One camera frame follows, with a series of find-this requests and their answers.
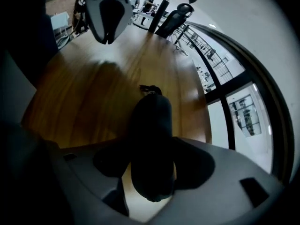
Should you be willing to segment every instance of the black chair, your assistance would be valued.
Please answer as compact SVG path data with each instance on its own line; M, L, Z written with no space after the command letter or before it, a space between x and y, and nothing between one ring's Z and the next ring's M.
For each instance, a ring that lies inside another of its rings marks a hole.
M157 30L156 34L163 38L167 38L178 29L193 12L194 9L191 5L187 3L179 4L177 10L170 13L165 22Z

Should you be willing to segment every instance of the ceiling light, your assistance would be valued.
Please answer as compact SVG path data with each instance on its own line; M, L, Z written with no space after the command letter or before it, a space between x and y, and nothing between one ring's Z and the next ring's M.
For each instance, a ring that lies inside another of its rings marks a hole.
M272 135L271 126L268 126L269 134Z

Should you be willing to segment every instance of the small black object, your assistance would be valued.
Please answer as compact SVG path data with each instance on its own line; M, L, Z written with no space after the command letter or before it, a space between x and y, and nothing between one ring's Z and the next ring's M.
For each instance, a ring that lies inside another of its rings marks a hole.
M269 195L263 187L256 181L255 178L246 178L240 180L245 192L247 193L252 205L256 208L264 202Z
M163 95L163 93L161 92L161 89L154 85L152 85L152 86L140 85L140 90L142 92L157 93L159 95Z

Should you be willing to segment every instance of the gray plastic surface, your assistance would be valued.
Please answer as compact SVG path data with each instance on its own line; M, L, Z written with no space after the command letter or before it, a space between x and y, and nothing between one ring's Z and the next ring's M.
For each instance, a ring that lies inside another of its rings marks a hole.
M254 210L240 184L241 179L255 178L269 194L269 198L255 210L274 199L283 188L272 175L242 154L203 142L182 140L211 154L216 164L215 171L200 187L175 191L172 200L148 224L216 225L234 221ZM63 154L72 152L77 155L69 162L64 161L61 151L52 153L53 167L74 212L75 223L139 224L101 201L117 187L117 179L105 177L93 168L93 155L100 148L89 145L63 150Z

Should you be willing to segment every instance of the glass window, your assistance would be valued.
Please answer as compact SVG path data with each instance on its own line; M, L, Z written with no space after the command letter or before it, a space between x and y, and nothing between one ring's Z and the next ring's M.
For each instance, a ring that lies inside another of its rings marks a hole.
M251 95L229 104L232 118L246 137L262 133Z
M228 59L227 59L227 58L224 58L224 59L223 59L223 62L224 62L224 63L227 63L227 62L228 62Z

